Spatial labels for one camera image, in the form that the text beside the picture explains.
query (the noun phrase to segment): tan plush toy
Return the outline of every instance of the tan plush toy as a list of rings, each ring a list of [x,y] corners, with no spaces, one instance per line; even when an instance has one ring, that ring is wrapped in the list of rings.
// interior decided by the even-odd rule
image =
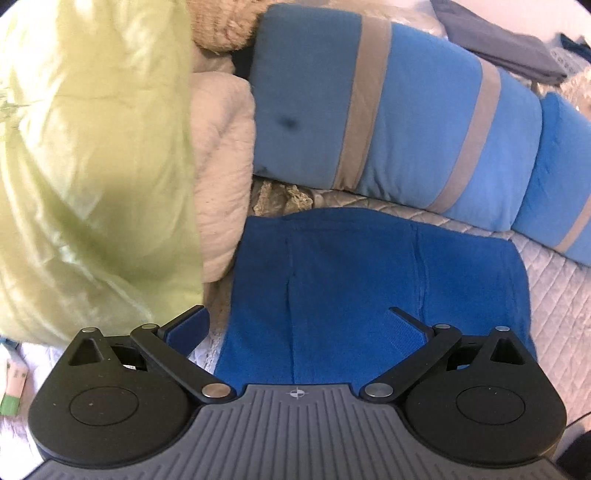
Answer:
[[[248,44],[259,16],[279,1],[285,0],[187,0],[193,41],[215,52],[239,50]]]

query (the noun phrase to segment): dark stain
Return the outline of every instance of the dark stain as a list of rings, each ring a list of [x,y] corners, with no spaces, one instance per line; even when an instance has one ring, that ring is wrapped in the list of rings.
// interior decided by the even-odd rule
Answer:
[[[279,124],[288,130],[298,130],[300,127],[295,118],[289,118],[287,116],[282,116],[279,119]]]

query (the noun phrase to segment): silver rivet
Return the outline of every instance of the silver rivet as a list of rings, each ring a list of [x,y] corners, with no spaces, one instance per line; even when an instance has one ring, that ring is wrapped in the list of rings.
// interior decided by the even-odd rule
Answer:
[[[201,392],[207,398],[223,398],[227,397],[232,389],[229,385],[225,383],[210,383],[209,385],[205,385]]]
[[[365,393],[373,398],[385,398],[394,393],[394,389],[386,383],[370,383],[365,387]]]

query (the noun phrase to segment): bed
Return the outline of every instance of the bed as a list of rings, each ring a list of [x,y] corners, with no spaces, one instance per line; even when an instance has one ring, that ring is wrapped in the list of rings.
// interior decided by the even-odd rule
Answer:
[[[532,323],[539,363],[563,399],[572,422],[591,410],[591,269],[512,231],[488,232],[442,216],[332,190],[302,189],[276,181],[255,179],[250,215],[279,216],[311,208],[362,207],[425,222],[471,235],[510,239],[521,254],[530,281]],[[229,313],[232,273],[206,288],[205,303],[212,325],[209,336],[190,355],[213,372],[223,343]],[[21,353],[31,368],[21,411],[14,419],[0,419],[0,478],[23,478],[41,463],[27,429],[28,407],[47,378],[61,351],[23,344]],[[564,445],[591,429],[591,418],[573,425]],[[559,446],[557,453],[564,450]]]

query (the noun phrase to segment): triangular cutout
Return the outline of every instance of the triangular cutout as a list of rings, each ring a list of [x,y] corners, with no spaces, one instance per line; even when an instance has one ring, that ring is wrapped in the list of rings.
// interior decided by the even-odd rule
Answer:
[[[513,342],[506,338],[500,339],[492,352],[491,360],[502,364],[523,365],[525,362]]]
[[[102,361],[102,355],[96,347],[95,341],[85,338],[80,343],[78,350],[72,356],[70,365],[76,367],[78,365],[95,364]]]

